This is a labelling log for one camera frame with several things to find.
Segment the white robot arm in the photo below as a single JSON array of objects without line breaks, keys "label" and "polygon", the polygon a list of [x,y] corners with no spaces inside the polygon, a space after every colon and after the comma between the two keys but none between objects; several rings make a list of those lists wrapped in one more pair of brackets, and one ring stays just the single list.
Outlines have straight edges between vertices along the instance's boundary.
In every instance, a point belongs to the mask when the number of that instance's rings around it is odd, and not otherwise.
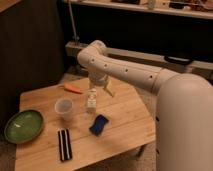
[{"label": "white robot arm", "polygon": [[156,171],[213,171],[213,85],[206,79],[112,59],[99,40],[77,59],[95,85],[112,76],[157,96]]}]

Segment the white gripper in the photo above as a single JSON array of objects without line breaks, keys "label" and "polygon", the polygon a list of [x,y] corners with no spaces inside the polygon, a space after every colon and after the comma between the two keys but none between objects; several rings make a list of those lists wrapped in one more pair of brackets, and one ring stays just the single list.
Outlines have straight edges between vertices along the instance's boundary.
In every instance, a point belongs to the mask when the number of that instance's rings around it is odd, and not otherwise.
[{"label": "white gripper", "polygon": [[[95,87],[104,87],[104,90],[112,97],[115,96],[115,91],[113,89],[112,83],[108,82],[109,77],[107,74],[101,73],[101,72],[90,72],[88,75],[88,78],[90,80],[90,86]],[[97,97],[97,90],[95,88],[91,88],[88,91],[88,97],[91,99],[94,99]]]}]

